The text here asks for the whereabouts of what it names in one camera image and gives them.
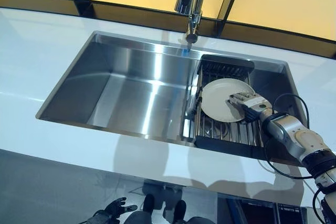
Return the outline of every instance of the kitchen faucet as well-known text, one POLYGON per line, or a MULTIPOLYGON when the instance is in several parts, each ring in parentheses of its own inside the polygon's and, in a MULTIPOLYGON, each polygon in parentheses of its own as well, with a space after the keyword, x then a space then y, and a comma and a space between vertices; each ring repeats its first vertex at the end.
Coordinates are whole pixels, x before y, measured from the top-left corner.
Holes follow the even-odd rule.
POLYGON ((186 32, 186 41, 189 49, 191 44, 195 43, 198 38, 197 29, 202 16, 202 3, 203 0, 177 0, 175 5, 176 12, 189 15, 186 32))

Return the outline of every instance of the stainless steel sink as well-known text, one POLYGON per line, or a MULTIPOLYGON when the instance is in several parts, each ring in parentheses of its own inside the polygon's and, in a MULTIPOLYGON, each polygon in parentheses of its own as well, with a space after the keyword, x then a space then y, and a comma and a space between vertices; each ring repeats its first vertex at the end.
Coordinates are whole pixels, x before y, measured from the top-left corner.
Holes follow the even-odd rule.
MULTIPOLYGON (((282 61, 228 55, 218 51, 188 51, 179 45, 164 45, 154 41, 94 32, 36 117, 197 146, 195 134, 192 133, 195 131, 194 114, 188 111, 192 111, 189 101, 196 93, 197 70, 200 59, 205 54, 221 56, 238 64, 252 62, 253 69, 247 76, 249 84, 270 101, 284 92, 297 93, 289 68, 282 61)), ((288 111, 305 120, 301 104, 291 97, 279 102, 277 109, 288 111)), ((262 149, 262 143, 267 137, 262 135, 260 128, 246 126, 246 131, 259 131, 256 139, 250 141, 244 140, 246 133, 240 132, 242 127, 232 125, 232 128, 234 127, 238 127, 238 131, 236 128, 235 132, 231 130, 230 140, 216 139, 217 142, 210 147, 202 147, 202 144, 197 147, 263 158, 249 150, 237 153, 237 150, 243 150, 247 146, 256 150, 262 149), (237 134, 242 136, 239 140, 235 136, 237 134), (232 151, 231 148, 225 147, 222 150, 223 148, 215 146, 222 143, 236 144, 237 147, 232 151)), ((281 163, 295 164, 284 148, 280 147, 276 152, 269 155, 281 163)))

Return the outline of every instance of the metal frame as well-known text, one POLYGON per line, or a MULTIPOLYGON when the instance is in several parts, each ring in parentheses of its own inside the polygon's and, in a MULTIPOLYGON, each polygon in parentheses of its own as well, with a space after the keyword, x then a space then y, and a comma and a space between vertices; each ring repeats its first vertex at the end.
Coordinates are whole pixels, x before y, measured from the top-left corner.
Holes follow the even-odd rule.
MULTIPOLYGON (((228 21, 233 3, 234 0, 223 0, 217 19, 202 17, 199 35, 336 59, 334 40, 228 21)), ((188 22, 187 16, 177 13, 93 0, 0 0, 0 7, 103 19, 177 32, 185 32, 188 22)))

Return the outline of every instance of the wire dish rack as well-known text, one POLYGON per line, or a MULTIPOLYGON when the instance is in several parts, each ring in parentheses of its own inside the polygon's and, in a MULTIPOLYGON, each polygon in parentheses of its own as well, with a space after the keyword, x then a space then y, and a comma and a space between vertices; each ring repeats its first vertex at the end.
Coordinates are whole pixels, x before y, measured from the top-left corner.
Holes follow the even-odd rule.
POLYGON ((240 156, 265 159, 264 143, 259 121, 223 123, 202 111, 202 91, 208 83, 221 78, 234 78, 250 85, 249 74, 254 63, 248 60, 203 55, 198 66, 197 91, 195 94, 193 126, 189 138, 197 147, 240 156))

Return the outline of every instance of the shoe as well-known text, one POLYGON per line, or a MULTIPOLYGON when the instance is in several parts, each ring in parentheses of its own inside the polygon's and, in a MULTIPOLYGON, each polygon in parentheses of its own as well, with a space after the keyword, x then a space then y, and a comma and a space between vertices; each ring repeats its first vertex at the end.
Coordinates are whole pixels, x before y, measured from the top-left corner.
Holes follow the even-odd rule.
POLYGON ((143 202, 142 210, 144 212, 149 212, 150 214, 152 214, 154 210, 154 203, 155 203, 154 196, 152 194, 147 194, 143 202))
POLYGON ((175 206, 175 210, 174 210, 174 221, 173 221, 173 223, 184 219, 186 209, 187 209, 187 205, 186 205, 184 200, 180 200, 180 201, 177 202, 177 204, 175 206))

